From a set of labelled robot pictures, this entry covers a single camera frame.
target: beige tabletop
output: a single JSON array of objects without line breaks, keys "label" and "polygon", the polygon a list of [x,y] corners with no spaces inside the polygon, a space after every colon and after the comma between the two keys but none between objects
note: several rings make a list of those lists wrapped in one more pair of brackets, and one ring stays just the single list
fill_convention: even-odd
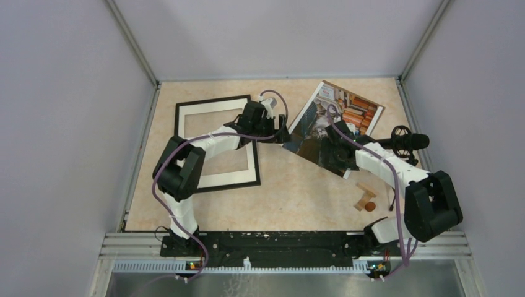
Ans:
[{"label": "beige tabletop", "polygon": [[[326,79],[385,106],[372,137],[387,138],[394,126],[408,126],[401,98],[393,78]],[[322,79],[228,80],[163,83],[153,123],[134,191],[126,225],[127,231],[152,231],[170,226],[166,211],[151,193],[152,172],[168,139],[173,135],[175,104],[186,101],[250,94],[253,100],[265,89],[279,91],[286,99],[288,126],[303,108]],[[276,107],[284,113],[282,104]],[[231,121],[238,111],[224,111],[186,119],[187,137],[216,130]],[[366,171],[352,172],[348,180],[318,167],[278,144],[258,143],[261,185],[194,195],[195,217],[202,231],[293,231],[362,230],[367,224],[387,216],[393,191]],[[203,174],[245,169],[246,153],[232,152],[209,160]],[[354,204],[363,191],[357,182],[373,186],[379,195],[372,199],[377,208],[359,212]]]}]

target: photograph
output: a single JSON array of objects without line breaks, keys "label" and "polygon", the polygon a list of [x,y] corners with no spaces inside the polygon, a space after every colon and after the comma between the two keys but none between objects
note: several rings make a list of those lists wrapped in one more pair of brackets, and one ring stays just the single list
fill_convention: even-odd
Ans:
[{"label": "photograph", "polygon": [[324,80],[292,123],[289,131],[292,140],[283,147],[347,179],[350,176],[348,168],[323,164],[321,158],[323,138],[327,136],[325,129],[330,125],[327,114],[330,104],[337,108],[337,114],[333,110],[330,114],[334,122],[342,119],[356,136],[370,135],[384,110],[383,106]]}]

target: black microphone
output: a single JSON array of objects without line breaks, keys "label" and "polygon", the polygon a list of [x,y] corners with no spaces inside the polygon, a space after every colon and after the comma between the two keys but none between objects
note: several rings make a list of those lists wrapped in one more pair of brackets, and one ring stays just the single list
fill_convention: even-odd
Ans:
[{"label": "black microphone", "polygon": [[430,139],[425,134],[395,135],[377,142],[386,150],[420,150],[428,147]]}]

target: wooden block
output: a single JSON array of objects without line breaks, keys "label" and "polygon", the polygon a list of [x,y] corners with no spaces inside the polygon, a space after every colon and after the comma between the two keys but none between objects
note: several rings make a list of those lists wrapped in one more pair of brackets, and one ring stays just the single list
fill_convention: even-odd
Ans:
[{"label": "wooden block", "polygon": [[365,205],[369,203],[370,199],[372,198],[373,197],[368,195],[367,193],[363,194],[363,197],[361,197],[361,199],[356,204],[354,204],[355,209],[359,211],[363,210],[365,208]]},{"label": "wooden block", "polygon": [[365,183],[357,183],[357,187],[365,191],[361,199],[356,204],[354,204],[355,209],[361,211],[372,198],[377,197],[378,193],[374,188]]},{"label": "wooden block", "polygon": [[357,183],[357,187],[365,192],[369,192],[372,197],[376,197],[378,195],[378,192],[373,187],[365,184],[365,183]]}]

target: shiny metal surface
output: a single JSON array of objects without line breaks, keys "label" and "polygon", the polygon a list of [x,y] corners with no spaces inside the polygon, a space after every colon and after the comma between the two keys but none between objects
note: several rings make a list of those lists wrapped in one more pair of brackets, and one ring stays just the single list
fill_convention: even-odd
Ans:
[{"label": "shiny metal surface", "polygon": [[[114,273],[106,297],[128,297],[158,277],[151,273]],[[365,275],[203,275],[185,285],[164,278],[144,288],[136,297],[226,296],[465,296],[453,260],[413,260],[386,282],[371,282]]]}]

